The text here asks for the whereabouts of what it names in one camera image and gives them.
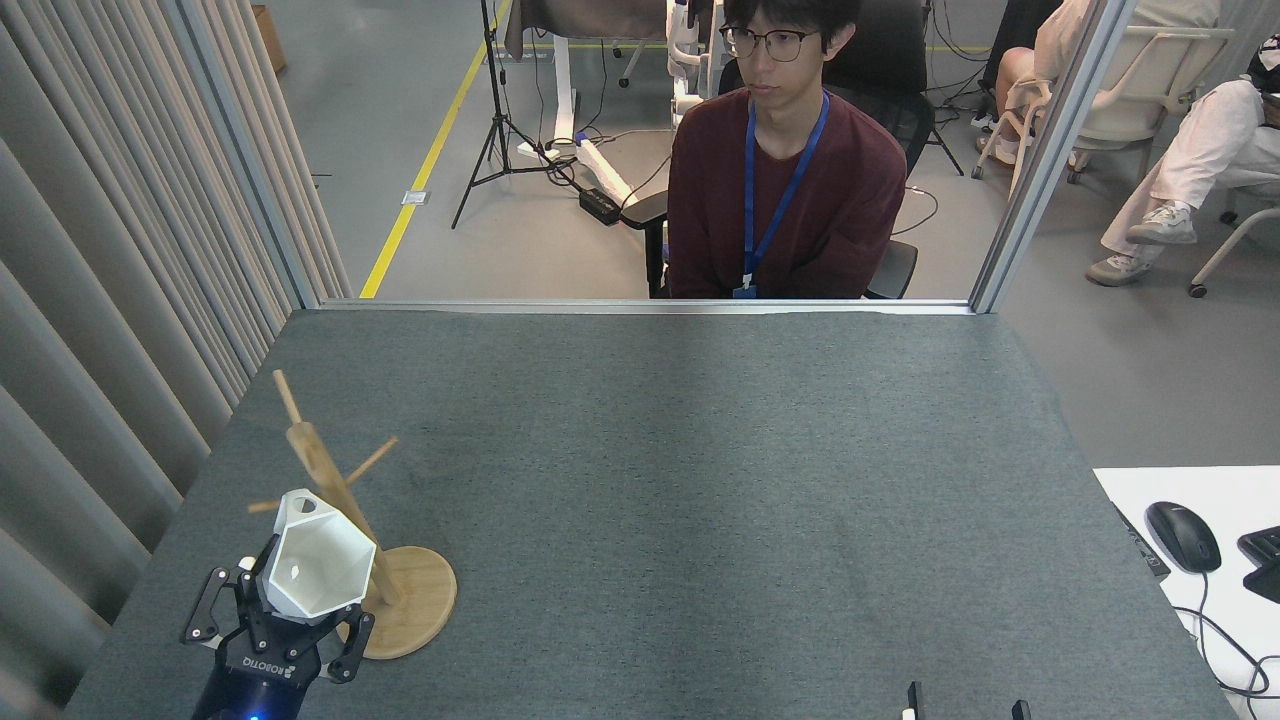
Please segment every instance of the gray curtain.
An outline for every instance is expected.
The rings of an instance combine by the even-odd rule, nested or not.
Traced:
[[[291,310],[351,290],[247,1],[0,26],[0,717],[52,717]]]

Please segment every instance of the maroon sweater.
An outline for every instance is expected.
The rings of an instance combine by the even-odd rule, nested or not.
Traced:
[[[742,284],[749,92],[690,110],[671,155],[668,242],[672,297],[730,297]],[[755,241],[800,161],[755,147]],[[831,97],[826,131],[760,260],[759,297],[861,297],[902,204],[906,159],[884,128]]]

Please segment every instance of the cardboard box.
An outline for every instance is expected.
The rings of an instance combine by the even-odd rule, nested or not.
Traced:
[[[271,59],[271,69],[280,72],[284,69],[284,49],[280,47],[280,36],[275,35],[275,23],[271,22],[271,13],[266,5],[253,5],[253,19],[257,20],[257,31],[262,33],[262,42],[266,44],[266,56]]]

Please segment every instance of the blue lanyard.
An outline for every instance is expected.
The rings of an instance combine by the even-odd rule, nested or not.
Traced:
[[[796,188],[800,187],[800,181],[804,179],[804,174],[809,169],[809,160],[813,159],[813,154],[818,149],[818,140],[822,138],[822,131],[827,127],[827,113],[829,109],[831,96],[823,91],[822,113],[818,115],[818,124],[813,126],[813,132],[809,133],[809,142],[805,143],[804,154],[800,155],[800,164],[791,173],[791,182],[787,183],[787,188],[782,192],[782,199],[778,200],[777,209],[773,210],[773,219],[764,231],[764,237],[760,238],[760,246],[755,247],[755,105],[751,105],[746,120],[746,232],[742,259],[742,290],[751,287],[751,277],[755,274],[755,269],[760,266],[760,260],[769,249],[769,243],[773,242],[773,236],[778,232],[778,225],[782,224],[782,217],[787,214],[791,199],[795,197]]]

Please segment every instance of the wooden mug tree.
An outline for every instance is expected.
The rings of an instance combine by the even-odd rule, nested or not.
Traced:
[[[396,438],[389,439],[356,471],[343,478],[315,425],[302,420],[284,373],[275,370],[273,378],[292,423],[284,434],[319,488],[316,495],[340,510],[376,546],[369,593],[362,603],[364,610],[376,618],[365,657],[392,660],[413,652],[430,642],[448,621],[458,594],[458,582],[453,568],[435,551],[413,546],[384,551],[351,493],[352,483],[396,445]],[[278,506],[279,501],[256,502],[250,505],[250,511],[259,512]]]

